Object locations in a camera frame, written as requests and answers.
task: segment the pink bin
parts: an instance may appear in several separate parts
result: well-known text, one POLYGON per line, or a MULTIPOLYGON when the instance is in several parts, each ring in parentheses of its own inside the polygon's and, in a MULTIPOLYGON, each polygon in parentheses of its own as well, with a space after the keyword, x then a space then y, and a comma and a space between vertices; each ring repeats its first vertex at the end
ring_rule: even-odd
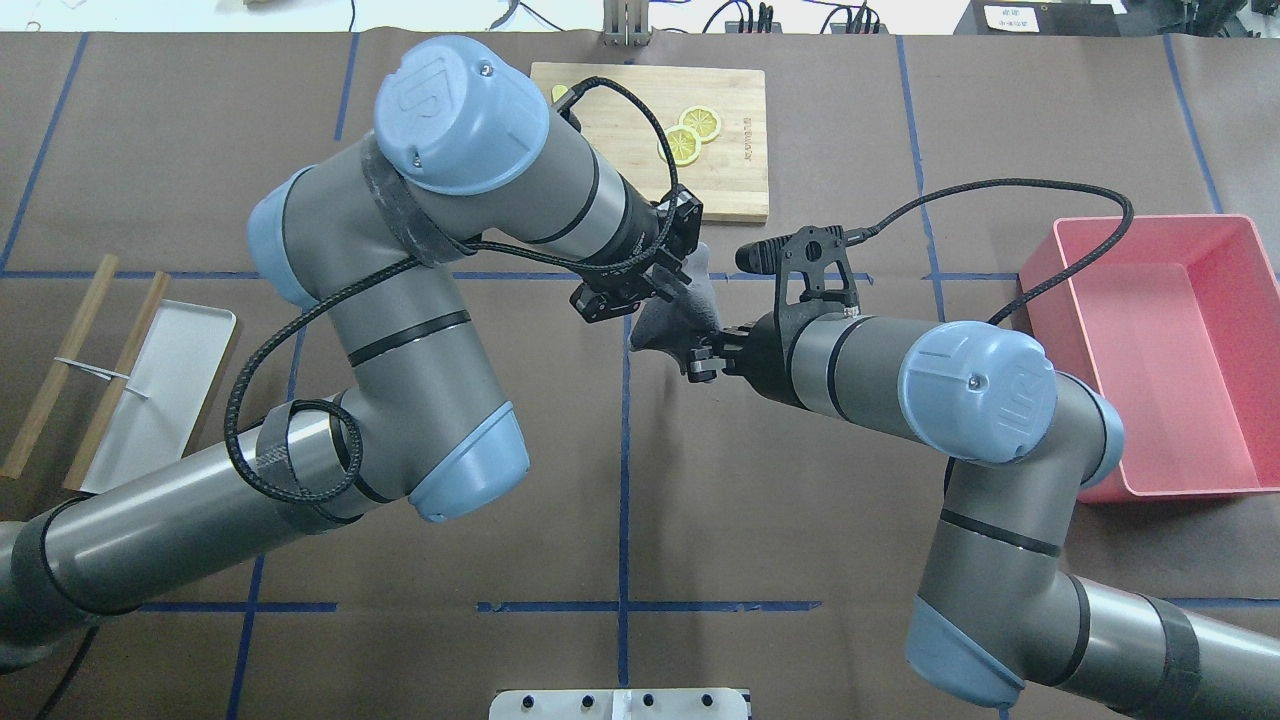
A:
MULTIPOLYGON (((1056 222, 1023 265, 1023 287, 1094 249, 1117 220, 1056 222)), ((1280 290, 1253 220, 1135 218, 1028 313, 1053 365, 1124 419, 1120 468, 1083 502, 1280 491, 1280 290)))

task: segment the cutting board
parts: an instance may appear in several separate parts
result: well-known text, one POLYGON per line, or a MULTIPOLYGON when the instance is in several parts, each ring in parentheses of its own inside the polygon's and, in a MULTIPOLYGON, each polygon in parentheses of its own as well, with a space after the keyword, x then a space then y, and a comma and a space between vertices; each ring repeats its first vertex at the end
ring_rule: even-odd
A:
MULTIPOLYGON (((664 65, 589 65, 534 63, 530 77, 550 102, 552 87, 603 76, 622 83, 653 110, 663 127, 680 122, 691 105, 721 115, 719 137, 703 145, 680 182, 703 201, 703 219, 763 223, 769 217, 769 146, 764 122, 764 73, 664 65)), ((644 115, 607 87, 590 90, 573 114, 582 135, 645 197, 658 200, 671 187, 658 138, 644 115)))

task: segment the blue joint cap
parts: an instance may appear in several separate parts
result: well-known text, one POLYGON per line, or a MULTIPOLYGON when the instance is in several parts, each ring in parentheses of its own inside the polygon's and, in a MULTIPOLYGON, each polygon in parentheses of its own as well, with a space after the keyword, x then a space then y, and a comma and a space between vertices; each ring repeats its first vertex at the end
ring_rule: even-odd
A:
POLYGON ((280 183, 280 187, 259 200, 253 211, 248 214, 246 228, 248 254, 253 258, 257 274, 269 281, 280 297, 303 310, 314 307, 320 301, 311 297, 289 266, 289 255, 284 251, 284 204, 289 199, 293 183, 314 167, 307 165, 293 173, 289 179, 280 183))
POLYGON ((374 102, 378 147, 410 182, 443 195, 502 187, 534 163, 550 110, 527 76, 457 35, 404 54, 374 102))
POLYGON ((1071 378, 1084 392, 1089 393, 1089 398, 1093 400, 1093 405, 1098 409, 1098 415, 1102 416, 1102 459, 1098 461, 1098 468, 1093 470, 1093 474, 1080 483, 1082 491, 1089 489, 1101 483, 1103 478, 1111 474, 1111 470, 1115 470, 1120 465, 1120 456, 1124 455, 1124 420, 1120 419, 1116 406, 1094 392, 1092 387, 1084 384, 1084 380, 1066 373, 1061 373, 1061 375, 1071 378))
POLYGON ((919 596, 906 630, 906 661, 933 687, 982 707, 1012 707, 1027 687, 919 596))
POLYGON ((961 460, 1002 464, 1036 447, 1053 419, 1057 384, 1044 348, 987 323, 946 323, 915 341, 897 400, 925 445, 961 460))
POLYGON ((506 495, 526 473, 525 436, 507 401, 449 451, 408 501, 424 520, 443 523, 506 495))

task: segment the yellow lemon slice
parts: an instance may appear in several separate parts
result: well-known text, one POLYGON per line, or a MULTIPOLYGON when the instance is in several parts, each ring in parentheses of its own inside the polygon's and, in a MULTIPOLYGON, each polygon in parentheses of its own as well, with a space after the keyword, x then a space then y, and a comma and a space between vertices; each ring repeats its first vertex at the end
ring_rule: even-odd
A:
POLYGON ((686 108, 685 111, 680 114, 680 124, 692 128, 692 131, 698 133, 698 140, 701 140, 703 142, 710 142, 719 137, 719 113, 712 110, 707 105, 694 105, 692 108, 686 108))
MULTIPOLYGON (((672 126, 667 128, 667 145, 671 145, 671 154, 676 158, 676 167, 684 168, 698 159, 703 151, 703 141, 689 126, 672 126)), ((662 154, 662 143, 658 143, 658 156, 666 161, 662 154)))

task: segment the gray cloth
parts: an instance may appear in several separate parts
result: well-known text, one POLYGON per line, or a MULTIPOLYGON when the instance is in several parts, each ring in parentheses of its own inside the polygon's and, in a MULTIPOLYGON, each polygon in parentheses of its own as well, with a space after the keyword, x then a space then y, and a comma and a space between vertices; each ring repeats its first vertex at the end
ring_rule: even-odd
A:
POLYGON ((716 291, 707 272, 712 251, 707 243, 699 242, 689 258, 685 258, 684 272, 692 278, 687 286, 662 265, 653 266, 655 283, 669 291, 675 299, 668 301, 654 297, 645 302, 631 329, 631 350, 660 350, 676 359, 680 373, 689 368, 685 352, 699 343, 701 338, 719 329, 719 311, 716 309, 716 291))

